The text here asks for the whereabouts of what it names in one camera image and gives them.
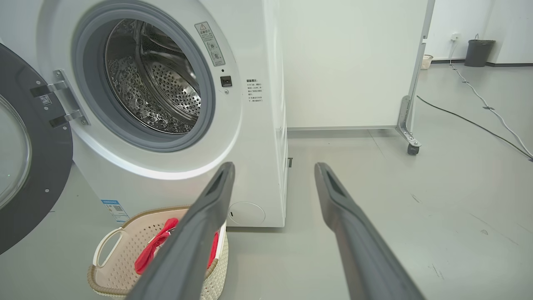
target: black cable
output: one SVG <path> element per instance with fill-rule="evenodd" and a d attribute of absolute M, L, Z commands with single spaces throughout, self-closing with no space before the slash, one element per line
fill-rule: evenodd
<path fill-rule="evenodd" d="M 429 105 L 429 106 L 433 106 L 434 108 L 439 109 L 439 110 L 442 110 L 443 112 L 447 112 L 447 113 L 450 113 L 450 114 L 452 114 L 452 115 L 454 115 L 454 116 L 458 116 L 458 117 L 460 117 L 461 119 L 463 119 L 463 120 L 465 120 L 465 121 L 467 121 L 467 122 L 470 122 L 470 123 L 476 125 L 477 127 L 483 129 L 484 131 L 490 133 L 491 135 L 493 135 L 493 136 L 495 136 L 495 137 L 498 137 L 498 138 L 500 138 L 501 140 L 506 141 L 507 143 L 509 143 L 509 145 L 515 147 L 518 151 L 522 152 L 523 155 L 525 155 L 525 156 L 527 156 L 527 157 L 529 157 L 530 159 L 533 160 L 533 157 L 529 156 L 529 154 L 527 154 L 526 152 L 522 151 L 522 149 L 516 147 L 516 146 L 515 146 L 513 143 L 511 143 L 510 141 L 508 141 L 508 140 L 502 138 L 501 136 L 495 134 L 494 132 L 488 130 L 487 128 L 485 128 L 485 127 L 483 127 L 483 126 L 481 126 L 481 125 L 478 125 L 478 124 L 476 124 L 476 123 L 474 123 L 474 122 L 472 122 L 472 121 L 470 121 L 470 120 L 468 120 L 468 119 L 466 119 L 466 118 L 464 118 L 464 117 L 461 117 L 460 115 L 458 115 L 458 114 L 456 114 L 456 113 L 452 113 L 452 112 L 447 111 L 447 110 L 445 110 L 445 109 L 443 109 L 443 108 L 440 108 L 440 107 L 434 106 L 433 104 L 431 104 L 431 103 L 427 102 L 426 100 L 420 98 L 420 96 L 418 96 L 418 95 L 416 95 L 416 97 L 418 97 L 420 100 L 422 100 L 423 103 L 426 103 L 426 104 Z"/>

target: plastic basket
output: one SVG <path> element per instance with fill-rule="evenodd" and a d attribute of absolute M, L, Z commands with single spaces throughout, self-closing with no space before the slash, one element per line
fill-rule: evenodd
<path fill-rule="evenodd" d="M 108 233 L 96 248 L 93 264 L 89 267 L 87 281 L 98 294 L 114 299 L 125 298 L 140 275 L 135 272 L 134 262 L 148 242 L 162 230 L 170 218 L 181 220 L 189 207 L 173 207 L 143 212 L 131 218 L 120 228 Z M 220 297 L 228 269 L 228 238 L 226 223 L 220 228 L 215 259 L 205 273 L 201 300 L 216 300 Z M 104 245 L 115 234 L 118 241 L 106 260 L 99 264 Z"/>
<path fill-rule="evenodd" d="M 420 70 L 427 70 L 430 68 L 431 61 L 433 60 L 433 57 L 431 55 L 424 55 L 424 58 L 422 59 L 422 65 L 420 66 Z"/>

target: black caster wheel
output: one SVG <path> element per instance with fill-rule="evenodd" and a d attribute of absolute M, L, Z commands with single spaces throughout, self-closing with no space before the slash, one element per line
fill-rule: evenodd
<path fill-rule="evenodd" d="M 407 154 L 409 155 L 417 155 L 419 150 L 420 150 L 420 147 L 415 147 L 411 144 L 407 146 Z"/>

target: red cloth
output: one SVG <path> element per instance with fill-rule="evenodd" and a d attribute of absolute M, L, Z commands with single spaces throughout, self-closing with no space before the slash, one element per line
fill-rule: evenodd
<path fill-rule="evenodd" d="M 146 248 L 141 252 L 141 255 L 137 258 L 135 261 L 135 272 L 139 275 L 141 275 L 144 270 L 148 267 L 148 265 L 152 262 L 154 259 L 154 253 L 157 249 L 157 247 L 161 246 L 166 239 L 170 236 L 169 230 L 175 228 L 178 224 L 178 219 L 172 218 L 168 219 L 165 223 L 165 226 L 163 229 L 152 239 Z M 216 255 L 216 248 L 219 244 L 219 233 L 215 233 L 215 238 L 213 239 L 213 245 L 211 246 L 211 255 L 209 256 L 209 262 L 207 264 L 207 268 L 211 266 L 211 263 L 215 259 Z"/>

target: electrical outlet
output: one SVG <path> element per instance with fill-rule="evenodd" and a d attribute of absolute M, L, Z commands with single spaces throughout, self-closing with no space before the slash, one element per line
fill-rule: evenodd
<path fill-rule="evenodd" d="M 460 33 L 454 33 L 454 34 L 451 35 L 450 40 L 459 41 L 460 38 L 461 38 L 461 34 Z"/>

